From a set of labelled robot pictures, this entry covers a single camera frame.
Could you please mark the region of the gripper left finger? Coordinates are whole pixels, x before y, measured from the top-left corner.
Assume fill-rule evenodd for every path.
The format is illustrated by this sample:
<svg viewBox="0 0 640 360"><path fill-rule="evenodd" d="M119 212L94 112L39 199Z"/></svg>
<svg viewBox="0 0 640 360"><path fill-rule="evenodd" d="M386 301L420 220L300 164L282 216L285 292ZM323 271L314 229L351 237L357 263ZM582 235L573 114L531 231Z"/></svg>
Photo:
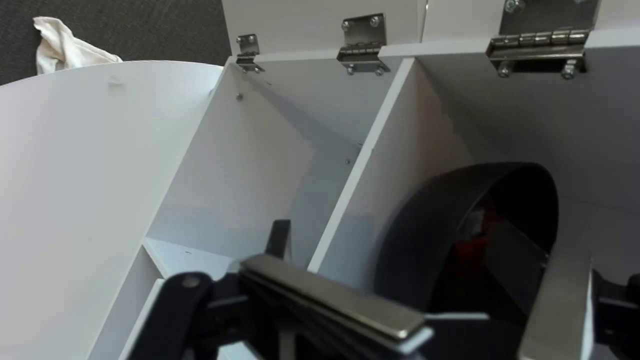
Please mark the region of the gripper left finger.
<svg viewBox="0 0 640 360"><path fill-rule="evenodd" d="M269 255L242 261L241 276L257 290L288 303L355 356L415 356L435 338L425 313Z"/></svg>

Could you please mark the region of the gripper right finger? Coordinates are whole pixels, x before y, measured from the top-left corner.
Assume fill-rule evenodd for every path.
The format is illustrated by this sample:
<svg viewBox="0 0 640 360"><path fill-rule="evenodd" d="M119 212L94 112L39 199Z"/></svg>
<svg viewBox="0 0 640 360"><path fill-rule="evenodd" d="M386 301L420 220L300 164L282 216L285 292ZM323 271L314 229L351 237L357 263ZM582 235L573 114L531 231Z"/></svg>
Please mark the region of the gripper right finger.
<svg viewBox="0 0 640 360"><path fill-rule="evenodd" d="M561 248L548 263L519 360L589 360L593 349L593 257Z"/></svg>

